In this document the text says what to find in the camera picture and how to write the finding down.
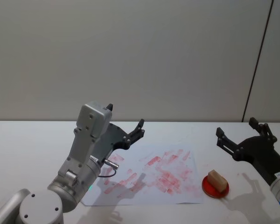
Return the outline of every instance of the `table surface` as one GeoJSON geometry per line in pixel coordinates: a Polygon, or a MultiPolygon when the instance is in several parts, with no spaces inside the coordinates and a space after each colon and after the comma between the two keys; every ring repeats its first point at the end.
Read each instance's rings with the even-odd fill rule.
{"type": "MultiPolygon", "coordinates": [[[[114,122],[129,132],[136,122],[114,122]]],[[[270,123],[278,138],[280,123],[270,123]]],[[[0,204],[22,188],[46,189],[67,157],[74,139],[71,121],[0,121],[0,204]]],[[[235,162],[216,146],[216,128],[236,143],[258,133],[247,123],[146,122],[136,144],[188,144],[194,152],[200,180],[215,169],[230,185],[225,199],[204,196],[202,204],[85,207],[64,214],[65,224],[280,223],[280,206],[269,186],[246,162],[235,162]]]]}

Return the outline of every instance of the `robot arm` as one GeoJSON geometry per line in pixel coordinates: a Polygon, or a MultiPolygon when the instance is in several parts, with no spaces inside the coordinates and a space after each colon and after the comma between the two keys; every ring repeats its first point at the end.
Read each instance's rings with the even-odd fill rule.
{"type": "Polygon", "coordinates": [[[63,213],[75,209],[104,164],[116,173],[119,166],[108,160],[111,153],[129,149],[145,131],[143,119],[131,133],[111,124],[112,108],[112,104],[102,107],[96,102],[82,106],[70,154],[57,177],[47,190],[16,193],[0,209],[0,224],[63,224],[63,213]]]}
{"type": "Polygon", "coordinates": [[[254,136],[234,143],[226,137],[218,127],[217,146],[229,153],[235,161],[246,161],[254,166],[259,174],[270,185],[271,192],[280,203],[280,155],[274,150],[277,138],[272,134],[268,124],[259,124],[255,118],[250,118],[249,125],[259,136],[254,136]]]}

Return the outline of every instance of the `red plate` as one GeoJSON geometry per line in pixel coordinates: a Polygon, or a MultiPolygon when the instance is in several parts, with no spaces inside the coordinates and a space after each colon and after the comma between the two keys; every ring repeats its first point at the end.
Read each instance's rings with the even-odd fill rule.
{"type": "Polygon", "coordinates": [[[206,176],[202,181],[202,190],[205,192],[205,194],[207,194],[210,197],[221,198],[221,197],[225,197],[228,194],[229,184],[227,182],[226,189],[222,193],[220,193],[207,181],[207,176],[206,176]]]}

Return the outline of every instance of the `sponge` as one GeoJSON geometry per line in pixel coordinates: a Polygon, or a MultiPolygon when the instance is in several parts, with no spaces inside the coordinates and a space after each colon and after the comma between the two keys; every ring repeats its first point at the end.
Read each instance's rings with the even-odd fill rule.
{"type": "Polygon", "coordinates": [[[209,172],[207,181],[220,193],[227,187],[227,181],[214,169],[209,172]]]}

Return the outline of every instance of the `black cable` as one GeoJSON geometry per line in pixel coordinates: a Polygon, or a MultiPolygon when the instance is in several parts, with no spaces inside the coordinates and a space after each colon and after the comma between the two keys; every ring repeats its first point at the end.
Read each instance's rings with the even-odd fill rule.
{"type": "Polygon", "coordinates": [[[249,102],[249,98],[250,98],[253,82],[254,82],[254,79],[255,79],[255,74],[256,74],[256,70],[257,70],[257,66],[258,66],[261,50],[262,50],[262,45],[263,45],[263,42],[264,42],[265,36],[266,36],[267,25],[269,23],[270,16],[271,16],[271,11],[272,11],[272,7],[273,7],[273,3],[274,3],[274,0],[272,0],[272,2],[271,2],[270,11],[269,11],[269,14],[267,16],[266,27],[265,27],[265,31],[264,31],[263,36],[262,36],[262,41],[261,41],[261,45],[260,45],[260,49],[259,49],[259,53],[258,53],[258,57],[257,57],[257,62],[256,62],[256,65],[255,65],[255,69],[254,69],[254,74],[253,74],[252,82],[251,82],[250,89],[249,89],[248,98],[247,98],[245,109],[244,109],[244,114],[243,114],[242,122],[244,122],[244,118],[245,118],[245,114],[246,114],[246,110],[247,110],[247,106],[248,106],[248,102],[249,102]]]}
{"type": "Polygon", "coordinates": [[[98,176],[98,177],[108,178],[108,177],[112,177],[112,176],[115,176],[115,174],[116,174],[116,170],[114,169],[114,174],[112,174],[112,175],[109,175],[109,176],[98,176]]]}

